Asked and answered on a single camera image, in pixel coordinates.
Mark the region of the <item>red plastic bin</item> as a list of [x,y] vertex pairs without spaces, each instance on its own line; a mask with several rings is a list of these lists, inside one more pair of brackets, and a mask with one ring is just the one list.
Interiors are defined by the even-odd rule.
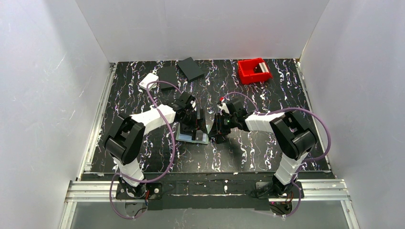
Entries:
[[262,73],[258,70],[258,64],[265,62],[262,58],[238,60],[238,76],[242,84],[262,83],[273,78],[270,68],[266,63],[269,72]]

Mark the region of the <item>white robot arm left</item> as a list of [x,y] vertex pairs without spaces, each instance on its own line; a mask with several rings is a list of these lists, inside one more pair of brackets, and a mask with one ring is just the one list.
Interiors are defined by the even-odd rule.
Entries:
[[208,133],[205,111],[197,107],[195,97],[189,93],[146,112],[116,116],[102,142],[127,184],[137,187],[145,180],[138,162],[144,135],[173,123],[179,123],[179,133],[192,140],[202,141]]

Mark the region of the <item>mint green card holder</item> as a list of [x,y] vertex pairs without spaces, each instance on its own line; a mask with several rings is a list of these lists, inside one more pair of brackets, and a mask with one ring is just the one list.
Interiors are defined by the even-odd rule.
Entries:
[[177,127],[176,133],[177,141],[204,145],[207,145],[209,142],[208,134],[204,133],[203,130],[186,132],[182,129],[182,124]]

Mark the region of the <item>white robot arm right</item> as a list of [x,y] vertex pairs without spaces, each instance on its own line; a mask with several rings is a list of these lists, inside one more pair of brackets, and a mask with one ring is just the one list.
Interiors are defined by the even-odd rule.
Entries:
[[220,112],[215,115],[208,136],[225,136],[234,128],[246,132],[273,133],[281,148],[282,158],[272,182],[281,189],[288,187],[299,166],[317,143],[315,133],[302,118],[300,111],[285,110],[267,115],[248,112],[239,99],[227,103],[220,101],[218,107]]

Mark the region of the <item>white striped credit card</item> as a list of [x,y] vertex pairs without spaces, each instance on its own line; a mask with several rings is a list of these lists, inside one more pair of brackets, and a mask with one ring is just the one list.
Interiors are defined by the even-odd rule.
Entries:
[[259,63],[257,68],[258,68],[258,70],[260,70],[260,72],[262,72],[262,73],[268,73],[268,72],[269,72],[268,67],[267,67],[267,65],[266,65],[265,62]]

